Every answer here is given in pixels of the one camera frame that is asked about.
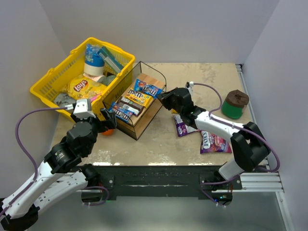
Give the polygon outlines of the yellow M&M's bag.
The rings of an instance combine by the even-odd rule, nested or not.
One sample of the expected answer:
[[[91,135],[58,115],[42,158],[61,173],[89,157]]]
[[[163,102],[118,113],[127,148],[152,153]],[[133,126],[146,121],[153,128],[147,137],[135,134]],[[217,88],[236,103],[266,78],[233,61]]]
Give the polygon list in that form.
[[[129,89],[125,95],[125,98],[144,106],[145,108],[147,108],[153,101],[152,96],[135,91],[134,89]]]

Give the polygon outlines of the brown chocolate bag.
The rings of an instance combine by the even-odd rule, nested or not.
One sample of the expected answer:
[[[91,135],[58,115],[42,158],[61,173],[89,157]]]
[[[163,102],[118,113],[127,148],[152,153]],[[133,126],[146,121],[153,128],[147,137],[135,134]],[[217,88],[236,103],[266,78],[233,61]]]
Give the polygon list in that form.
[[[120,96],[116,103],[120,105],[120,107],[131,111],[136,117],[138,117],[144,109],[144,106],[141,106],[123,96]]]

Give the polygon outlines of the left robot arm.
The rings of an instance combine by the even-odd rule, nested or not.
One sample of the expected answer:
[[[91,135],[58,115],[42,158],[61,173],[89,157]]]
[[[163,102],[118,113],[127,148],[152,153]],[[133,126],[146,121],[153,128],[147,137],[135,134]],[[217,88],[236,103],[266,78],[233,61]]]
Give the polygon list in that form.
[[[98,189],[102,199],[98,202],[86,202],[87,206],[103,205],[110,196],[101,181],[100,174],[91,164],[86,164],[74,172],[69,179],[57,182],[65,174],[76,167],[81,159],[91,154],[98,134],[116,128],[116,116],[105,108],[100,112],[104,116],[101,121],[91,110],[87,117],[78,118],[61,142],[54,145],[46,154],[40,165],[35,163],[35,172],[18,190],[0,201],[2,228],[5,231],[25,231],[34,225],[39,215],[55,203],[78,190]]]

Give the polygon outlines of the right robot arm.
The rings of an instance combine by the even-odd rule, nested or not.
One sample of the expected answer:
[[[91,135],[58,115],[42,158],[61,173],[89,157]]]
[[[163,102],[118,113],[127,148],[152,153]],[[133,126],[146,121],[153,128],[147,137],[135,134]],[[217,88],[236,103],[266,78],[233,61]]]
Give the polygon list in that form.
[[[233,159],[222,165],[204,184],[218,185],[232,181],[243,172],[254,170],[270,154],[255,123],[232,123],[211,115],[206,109],[194,105],[187,88],[175,88],[158,94],[157,99],[166,109],[175,110],[186,125],[213,133],[231,145]]]

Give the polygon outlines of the blue M&M's bag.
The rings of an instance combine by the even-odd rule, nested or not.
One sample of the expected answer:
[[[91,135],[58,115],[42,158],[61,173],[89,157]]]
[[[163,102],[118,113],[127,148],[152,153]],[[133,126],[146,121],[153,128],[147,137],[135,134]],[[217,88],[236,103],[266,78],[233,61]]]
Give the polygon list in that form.
[[[121,107],[119,104],[112,102],[112,104],[108,107],[109,112],[114,112],[116,118],[122,120],[123,122],[129,123],[131,122],[131,116],[133,112]]]
[[[135,85],[134,85],[135,91],[140,91],[146,95],[149,95],[153,97],[154,99],[157,98],[157,95],[161,94],[163,90],[159,87],[156,87],[154,85],[148,84],[140,79],[136,79]]]

